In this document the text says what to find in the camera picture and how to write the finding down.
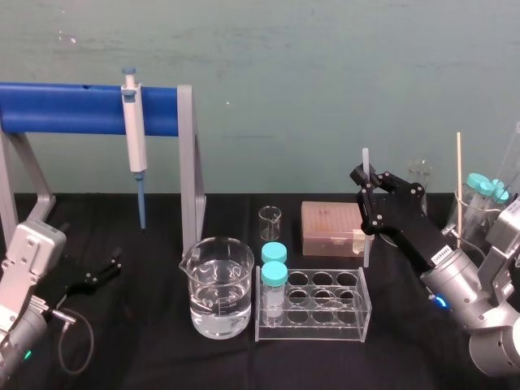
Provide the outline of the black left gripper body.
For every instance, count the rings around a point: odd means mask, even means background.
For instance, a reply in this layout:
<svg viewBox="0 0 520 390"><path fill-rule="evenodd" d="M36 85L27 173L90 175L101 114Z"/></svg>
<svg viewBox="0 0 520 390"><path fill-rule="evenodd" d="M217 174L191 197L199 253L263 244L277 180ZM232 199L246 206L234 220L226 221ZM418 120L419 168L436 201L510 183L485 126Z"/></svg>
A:
<svg viewBox="0 0 520 390"><path fill-rule="evenodd" d="M86 279L70 284L58 284L47 293L47 306L50 309L58 309L69 297L76 294L89 294L90 282Z"/></svg>

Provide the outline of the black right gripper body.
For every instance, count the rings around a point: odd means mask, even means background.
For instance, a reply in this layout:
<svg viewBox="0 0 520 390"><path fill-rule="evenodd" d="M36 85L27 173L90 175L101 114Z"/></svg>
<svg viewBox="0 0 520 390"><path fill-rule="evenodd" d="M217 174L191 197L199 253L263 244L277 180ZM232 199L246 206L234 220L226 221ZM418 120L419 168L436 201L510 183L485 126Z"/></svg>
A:
<svg viewBox="0 0 520 390"><path fill-rule="evenodd" d="M378 233L389 237L416 273L439 266L454 254L448 239L423 213L419 195L389 193L378 200Z"/></svg>

